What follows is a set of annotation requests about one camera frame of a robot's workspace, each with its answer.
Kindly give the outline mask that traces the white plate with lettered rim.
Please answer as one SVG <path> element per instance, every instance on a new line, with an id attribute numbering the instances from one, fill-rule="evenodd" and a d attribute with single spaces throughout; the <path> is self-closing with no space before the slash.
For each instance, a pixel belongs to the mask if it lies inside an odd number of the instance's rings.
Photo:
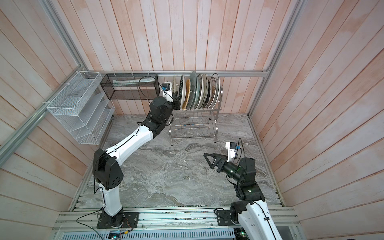
<path id="1" fill-rule="evenodd" d="M 179 100 L 180 100 L 180 108 L 183 108 L 186 97 L 186 80 L 184 75 L 181 76 L 180 87 L 179 87 Z"/>

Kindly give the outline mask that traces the orange woven plate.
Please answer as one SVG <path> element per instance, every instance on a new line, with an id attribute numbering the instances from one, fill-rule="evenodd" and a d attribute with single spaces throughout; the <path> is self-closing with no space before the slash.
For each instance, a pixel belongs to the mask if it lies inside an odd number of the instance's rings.
<path id="1" fill-rule="evenodd" d="M 185 90 L 186 90 L 186 92 L 185 92 L 185 101 L 183 102 L 183 106 L 182 106 L 183 110 L 187 109 L 187 105 L 188 105 L 188 102 L 189 102 L 189 97 L 190 97 L 190 92 L 191 92 L 191 81 L 190 81 L 190 79 L 186 80 Z"/>

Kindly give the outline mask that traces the stainless steel dish rack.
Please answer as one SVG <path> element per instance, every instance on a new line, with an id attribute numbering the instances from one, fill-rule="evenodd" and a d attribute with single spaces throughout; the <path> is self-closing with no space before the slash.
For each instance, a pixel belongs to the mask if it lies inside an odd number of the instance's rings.
<path id="1" fill-rule="evenodd" d="M 170 123 L 169 135 L 171 145 L 175 139 L 187 138 L 214 138 L 217 140 L 217 119 L 221 110 L 223 88 L 219 101 L 214 108 L 203 108 L 190 110 L 174 110 L 173 121 Z"/>

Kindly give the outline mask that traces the grey green plain plate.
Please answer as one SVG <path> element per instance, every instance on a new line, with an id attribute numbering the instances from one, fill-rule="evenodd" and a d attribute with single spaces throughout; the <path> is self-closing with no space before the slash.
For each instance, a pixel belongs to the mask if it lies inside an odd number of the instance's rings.
<path id="1" fill-rule="evenodd" d="M 196 87 L 197 87 L 197 73 L 196 71 L 192 71 L 190 75 L 190 95 L 189 95 L 189 100 L 186 109 L 190 110 L 192 108 L 192 105 L 195 102 L 195 96 L 196 96 Z"/>

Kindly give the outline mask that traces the dark blue oval plate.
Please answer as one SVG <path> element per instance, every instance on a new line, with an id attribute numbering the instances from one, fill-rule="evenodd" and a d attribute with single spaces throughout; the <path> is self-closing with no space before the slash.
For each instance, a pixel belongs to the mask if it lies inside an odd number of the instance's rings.
<path id="1" fill-rule="evenodd" d="M 209 101 L 210 101 L 210 98 L 211 98 L 211 93 L 212 93 L 212 90 L 211 90 L 211 81 L 210 80 L 207 80 L 207 97 L 206 97 L 206 101 L 205 101 L 205 108 L 208 107 L 208 104 L 209 104 Z"/>

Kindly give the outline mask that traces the cream floral plate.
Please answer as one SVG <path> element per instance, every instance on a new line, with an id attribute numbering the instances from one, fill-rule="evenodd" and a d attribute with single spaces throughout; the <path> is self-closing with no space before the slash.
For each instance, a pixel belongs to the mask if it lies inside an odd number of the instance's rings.
<path id="1" fill-rule="evenodd" d="M 208 90 L 209 90 L 209 81 L 208 81 L 208 78 L 207 78 L 206 74 L 203 74 L 203 83 L 204 83 L 205 87 L 204 87 L 204 98 L 203 98 L 202 109 L 206 105 L 206 100 L 207 100 Z"/>

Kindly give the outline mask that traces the white plate with black emblem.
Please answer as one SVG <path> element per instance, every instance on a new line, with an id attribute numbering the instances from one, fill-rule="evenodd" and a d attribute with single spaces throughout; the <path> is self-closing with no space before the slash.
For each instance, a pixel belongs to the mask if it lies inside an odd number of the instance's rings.
<path id="1" fill-rule="evenodd" d="M 219 97 L 222 91 L 222 84 L 221 84 L 220 76 L 218 75 L 218 73 L 213 74 L 213 78 L 216 80 L 216 89 L 215 89 L 214 100 L 211 104 L 211 108 L 214 108 L 217 102 L 219 101 Z"/>

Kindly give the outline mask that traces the yellow woven plate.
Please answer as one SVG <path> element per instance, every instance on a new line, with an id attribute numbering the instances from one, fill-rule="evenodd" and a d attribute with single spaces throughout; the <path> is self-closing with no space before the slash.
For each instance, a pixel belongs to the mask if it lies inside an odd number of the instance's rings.
<path id="1" fill-rule="evenodd" d="M 173 95 L 174 101 L 176 101 L 178 99 L 178 95 L 179 95 L 179 85 L 178 85 L 175 77 L 173 77 L 172 95 Z"/>

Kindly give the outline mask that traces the light green flower plate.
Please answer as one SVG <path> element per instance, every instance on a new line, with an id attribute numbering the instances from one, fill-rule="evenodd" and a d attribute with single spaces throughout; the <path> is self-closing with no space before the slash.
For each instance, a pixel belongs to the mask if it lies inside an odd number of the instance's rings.
<path id="1" fill-rule="evenodd" d="M 201 74 L 198 74 L 197 75 L 196 94 L 195 94 L 195 101 L 194 101 L 193 109 L 198 108 L 198 104 L 199 104 L 200 96 L 201 96 L 201 90 L 202 90 L 202 76 L 201 76 Z"/>

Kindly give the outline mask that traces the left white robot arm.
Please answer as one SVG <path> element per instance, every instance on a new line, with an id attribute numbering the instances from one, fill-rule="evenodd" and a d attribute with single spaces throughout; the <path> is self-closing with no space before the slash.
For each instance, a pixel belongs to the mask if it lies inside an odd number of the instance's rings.
<path id="1" fill-rule="evenodd" d="M 124 209 L 120 200 L 120 183 L 124 178 L 121 165 L 142 145 L 158 136 L 168 125 L 174 110 L 180 109 L 176 99 L 168 101 L 165 97 L 156 97 L 150 103 L 150 111 L 146 119 L 138 122 L 138 128 L 116 145 L 106 149 L 98 149 L 94 153 L 93 175 L 103 195 L 105 217 L 112 228 L 123 225 Z"/>

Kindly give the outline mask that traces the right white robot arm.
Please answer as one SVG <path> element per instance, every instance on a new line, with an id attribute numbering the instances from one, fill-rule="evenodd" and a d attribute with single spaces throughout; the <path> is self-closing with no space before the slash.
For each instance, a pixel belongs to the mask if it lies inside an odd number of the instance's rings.
<path id="1" fill-rule="evenodd" d="M 233 183 L 239 201 L 231 203 L 231 220 L 239 224 L 250 240 L 281 240 L 282 237 L 270 214 L 265 197 L 256 182 L 255 160 L 241 158 L 238 165 L 227 162 L 220 154 L 204 154 L 211 169 L 225 173 Z"/>

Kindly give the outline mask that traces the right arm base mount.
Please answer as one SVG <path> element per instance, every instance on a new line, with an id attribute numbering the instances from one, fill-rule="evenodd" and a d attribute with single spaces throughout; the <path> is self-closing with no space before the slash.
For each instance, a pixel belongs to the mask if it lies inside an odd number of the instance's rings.
<path id="1" fill-rule="evenodd" d="M 217 216 L 219 226 L 239 226 L 238 215 L 246 211 L 248 202 L 239 201 L 231 204 L 229 210 L 223 208 L 214 209 L 214 214 Z"/>

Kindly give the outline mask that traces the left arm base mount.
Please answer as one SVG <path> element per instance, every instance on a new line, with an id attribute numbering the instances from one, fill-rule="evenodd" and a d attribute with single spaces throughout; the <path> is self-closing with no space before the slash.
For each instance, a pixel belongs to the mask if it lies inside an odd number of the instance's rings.
<path id="1" fill-rule="evenodd" d="M 99 216 L 97 229 L 134 229 L 138 225 L 139 212 L 124 212 L 121 209 L 115 216 L 109 216 L 104 210 Z"/>

